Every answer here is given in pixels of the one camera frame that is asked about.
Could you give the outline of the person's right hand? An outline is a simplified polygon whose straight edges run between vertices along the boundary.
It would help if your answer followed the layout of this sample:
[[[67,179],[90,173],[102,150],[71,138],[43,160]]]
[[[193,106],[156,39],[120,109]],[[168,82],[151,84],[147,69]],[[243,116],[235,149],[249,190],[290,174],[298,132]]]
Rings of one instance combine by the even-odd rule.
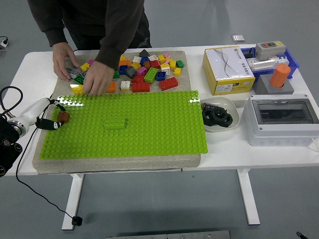
[[[78,64],[77,58],[75,57],[75,54],[72,48],[66,42],[54,44],[52,46],[52,49],[53,49],[53,71],[57,75],[57,77],[68,82],[71,79],[71,76],[66,70],[65,59],[70,58],[72,64],[75,67],[78,67],[79,64]]]

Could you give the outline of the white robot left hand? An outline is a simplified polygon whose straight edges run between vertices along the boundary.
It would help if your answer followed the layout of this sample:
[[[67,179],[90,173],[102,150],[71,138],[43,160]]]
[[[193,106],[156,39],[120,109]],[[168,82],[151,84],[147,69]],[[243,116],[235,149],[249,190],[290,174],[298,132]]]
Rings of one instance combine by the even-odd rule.
[[[10,119],[10,122],[17,127],[19,127],[21,134],[26,134],[29,130],[29,127],[36,123],[37,117],[48,108],[49,105],[56,105],[62,111],[66,109],[59,104],[58,100],[50,98],[42,98],[33,105],[29,106],[24,110],[19,116],[13,117]]]

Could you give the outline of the person's left hand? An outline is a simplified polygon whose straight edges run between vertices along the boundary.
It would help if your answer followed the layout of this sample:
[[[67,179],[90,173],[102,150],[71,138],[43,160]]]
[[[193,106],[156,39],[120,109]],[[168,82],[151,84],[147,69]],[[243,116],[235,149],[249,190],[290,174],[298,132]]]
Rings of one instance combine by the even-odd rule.
[[[83,93],[91,96],[105,94],[114,75],[114,69],[95,61],[84,79]]]

